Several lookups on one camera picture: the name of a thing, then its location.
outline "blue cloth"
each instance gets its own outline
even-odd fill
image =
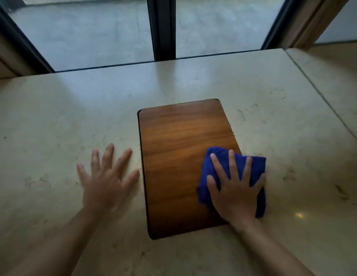
[[[230,178],[230,167],[228,164],[228,150],[217,146],[208,148],[208,151],[206,152],[204,157],[202,174],[200,177],[200,184],[197,187],[197,192],[198,192],[199,201],[202,204],[206,204],[209,207],[214,208],[212,204],[212,199],[210,198],[208,187],[206,185],[206,177],[208,175],[212,175],[214,177],[218,190],[221,190],[221,184],[218,175],[214,169],[212,160],[210,159],[210,154],[212,153],[214,153],[217,156],[218,161],[221,163],[228,178]],[[235,159],[236,159],[238,175],[241,180],[242,172],[245,168],[246,157],[235,153]],[[262,175],[265,172],[265,161],[266,161],[266,158],[264,157],[253,157],[252,159],[253,160],[251,164],[251,176],[250,176],[250,184],[249,184],[251,187],[254,186],[254,184],[259,180],[260,175]],[[256,218],[263,217],[265,212],[264,188],[260,190],[256,203],[257,205],[256,205],[255,217]]]

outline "marble countertop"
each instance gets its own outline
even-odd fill
[[[283,50],[0,80],[0,274],[80,208],[76,164],[133,149],[137,111],[218,98],[241,151],[267,157],[265,227],[314,273],[357,274],[357,141]],[[152,241],[142,179],[74,275],[258,275],[229,226]]]

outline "cutting board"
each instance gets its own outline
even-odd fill
[[[217,99],[172,104],[138,112],[148,234],[168,237],[223,224],[198,201],[208,147],[241,153]]]

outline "finger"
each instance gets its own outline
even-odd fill
[[[103,171],[112,168],[113,151],[114,151],[113,143],[108,144],[106,151],[104,152],[103,157],[102,157],[101,169]]]
[[[90,163],[92,168],[92,175],[96,174],[100,171],[100,160],[99,160],[99,151],[98,149],[94,149],[92,153],[92,161]]]
[[[113,169],[117,173],[117,176],[119,176],[119,177],[122,176],[122,173],[124,172],[124,169],[130,160],[131,154],[132,154],[131,148],[125,150],[122,153],[121,157],[119,157],[118,160],[116,161],[116,163],[113,165]]]
[[[221,183],[227,183],[228,181],[228,177],[226,175],[226,173],[223,170],[223,167],[221,165],[221,163],[218,161],[217,156],[215,154],[210,154],[210,158],[212,159],[212,163],[214,166],[214,169],[217,172],[217,175],[219,177],[219,180],[221,181]]]
[[[122,181],[122,189],[125,192],[126,195],[128,195],[132,188],[136,185],[136,183],[139,181],[140,177],[140,171],[139,169],[133,170],[127,178]]]
[[[238,176],[238,170],[237,170],[237,165],[236,165],[236,159],[235,159],[235,152],[234,150],[228,151],[228,164],[230,166],[230,176],[231,180],[237,180],[239,181],[240,178]]]
[[[210,197],[212,198],[212,200],[216,200],[219,196],[219,191],[218,191],[216,181],[214,180],[213,176],[208,175],[206,177],[206,185],[208,187]]]
[[[246,162],[245,162],[244,171],[242,172],[241,182],[245,182],[247,186],[249,185],[250,182],[251,163],[252,163],[252,157],[250,156],[246,157]]]
[[[90,180],[90,175],[86,172],[83,164],[78,164],[77,170],[78,170],[78,176],[81,181],[81,184],[84,187],[85,184]]]
[[[258,194],[260,192],[260,190],[265,186],[265,183],[266,183],[266,175],[265,175],[265,173],[263,173],[260,176],[259,180],[252,187],[254,189],[254,191],[256,192],[256,194]]]

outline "right hand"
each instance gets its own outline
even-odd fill
[[[119,206],[139,180],[139,169],[135,169],[125,180],[122,180],[132,150],[127,149],[123,152],[115,163],[113,153],[114,145],[109,144],[100,163],[98,149],[93,150],[92,175],[86,172],[83,164],[78,164],[78,175],[84,187],[83,205],[86,211],[104,214]]]
[[[213,176],[207,176],[207,185],[213,205],[224,220],[237,230],[242,230],[256,220],[256,197],[265,184],[265,174],[262,174],[258,182],[250,187],[251,157],[246,158],[242,180],[238,176],[233,150],[228,152],[231,179],[227,177],[216,155],[211,154],[210,158],[221,182],[221,190],[218,191]]]

